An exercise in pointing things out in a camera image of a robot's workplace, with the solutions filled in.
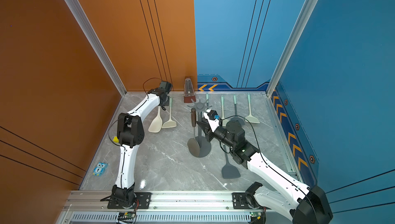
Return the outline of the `steel ladle dark brown handle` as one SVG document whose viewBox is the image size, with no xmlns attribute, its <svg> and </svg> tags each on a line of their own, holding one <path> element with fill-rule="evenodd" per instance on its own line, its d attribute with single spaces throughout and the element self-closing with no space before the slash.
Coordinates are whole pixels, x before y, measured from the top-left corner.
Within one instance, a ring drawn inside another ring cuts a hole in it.
<svg viewBox="0 0 395 224">
<path fill-rule="evenodd" d="M 187 142 L 187 146 L 189 149 L 189 152 L 194 156 L 194 157 L 198 157 L 200 154 L 200 145 L 198 143 L 198 141 L 196 140 L 196 133 L 195 133 L 195 128 L 196 128 L 196 110 L 195 108 L 191 109 L 191 126 L 192 126 L 192 130 L 193 130 L 193 136 L 191 139 L 188 140 Z"/>
</svg>

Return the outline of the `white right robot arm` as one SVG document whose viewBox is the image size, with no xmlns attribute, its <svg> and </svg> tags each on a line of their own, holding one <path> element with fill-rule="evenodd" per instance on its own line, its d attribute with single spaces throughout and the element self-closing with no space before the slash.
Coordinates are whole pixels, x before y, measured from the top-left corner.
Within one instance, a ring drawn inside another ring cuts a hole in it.
<svg viewBox="0 0 395 224">
<path fill-rule="evenodd" d="M 221 121 L 204 119 L 197 122 L 207 141 L 217 139 L 230 148 L 237 164 L 260 176 L 273 190 L 253 183 L 246 190 L 246 200 L 252 208 L 267 207 L 294 224 L 328 224 L 333 219 L 325 192 L 317 185 L 310 187 L 291 177 L 245 138 L 240 123 L 230 121 L 226 127 Z"/>
</svg>

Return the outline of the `grey turner mint handle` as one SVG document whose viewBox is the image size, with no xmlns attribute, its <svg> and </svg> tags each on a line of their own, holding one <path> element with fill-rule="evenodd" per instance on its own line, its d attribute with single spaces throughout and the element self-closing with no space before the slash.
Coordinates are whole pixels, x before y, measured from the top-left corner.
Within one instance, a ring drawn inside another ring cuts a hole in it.
<svg viewBox="0 0 395 224">
<path fill-rule="evenodd" d="M 237 111 L 237 96 L 236 94 L 233 94 L 233 100 L 234 100 L 234 110 L 235 110 L 235 115 L 231 118 L 232 121 L 237 121 L 240 123 L 241 126 L 245 125 L 244 119 L 238 116 L 238 111 Z"/>
</svg>

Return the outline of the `grey kitchen utensil rack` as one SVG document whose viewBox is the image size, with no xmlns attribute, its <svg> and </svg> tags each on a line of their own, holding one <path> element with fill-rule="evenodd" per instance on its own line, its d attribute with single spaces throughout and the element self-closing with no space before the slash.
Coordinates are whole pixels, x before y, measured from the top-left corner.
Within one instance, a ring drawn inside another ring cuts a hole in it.
<svg viewBox="0 0 395 224">
<path fill-rule="evenodd" d="M 210 152 L 211 152 L 211 144 L 206 140 L 204 132 L 201 130 L 201 128 L 198 126 L 197 121 L 202 121 L 202 114 L 203 111 L 206 111 L 206 101 L 196 101 L 193 102 L 191 105 L 188 105 L 188 107 L 195 108 L 196 110 L 196 128 L 195 128 L 195 133 L 196 133 L 196 140 L 198 141 L 200 145 L 200 154 L 197 158 L 203 158 L 206 157 Z"/>
</svg>

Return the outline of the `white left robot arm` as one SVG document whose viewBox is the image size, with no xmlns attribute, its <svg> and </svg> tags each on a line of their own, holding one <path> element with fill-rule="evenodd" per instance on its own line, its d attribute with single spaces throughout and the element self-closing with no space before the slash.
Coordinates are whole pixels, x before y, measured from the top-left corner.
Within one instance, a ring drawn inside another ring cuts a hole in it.
<svg viewBox="0 0 395 224">
<path fill-rule="evenodd" d="M 172 84 L 162 81 L 159 87 L 146 92 L 146 97 L 132 110 L 121 113 L 117 118 L 116 146 L 120 148 L 120 161 L 111 195 L 101 201 L 108 201 L 108 209 L 134 209 L 138 207 L 134 192 L 134 170 L 137 152 L 145 137 L 144 119 L 156 107 L 164 109 L 169 105 Z"/>
</svg>

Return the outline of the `cream slotted turner mint handle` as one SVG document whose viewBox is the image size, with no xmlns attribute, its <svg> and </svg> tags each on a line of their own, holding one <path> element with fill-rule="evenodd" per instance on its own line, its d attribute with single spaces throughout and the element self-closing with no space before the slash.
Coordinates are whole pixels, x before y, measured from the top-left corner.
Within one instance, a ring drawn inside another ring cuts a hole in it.
<svg viewBox="0 0 395 224">
<path fill-rule="evenodd" d="M 162 128 L 175 128 L 176 126 L 176 121 L 172 119 L 172 97 L 169 97 L 169 119 L 163 123 Z"/>
</svg>

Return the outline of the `cream spatula mint handle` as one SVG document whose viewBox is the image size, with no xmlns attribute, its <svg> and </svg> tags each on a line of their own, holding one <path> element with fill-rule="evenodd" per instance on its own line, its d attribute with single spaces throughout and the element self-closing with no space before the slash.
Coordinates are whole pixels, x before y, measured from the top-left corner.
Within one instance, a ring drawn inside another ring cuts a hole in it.
<svg viewBox="0 0 395 224">
<path fill-rule="evenodd" d="M 259 124 L 260 121 L 252 115 L 252 103 L 251 103 L 251 94 L 250 93 L 247 94 L 247 100 L 248 100 L 248 105 L 249 105 L 249 114 L 245 118 L 250 123 Z"/>
</svg>

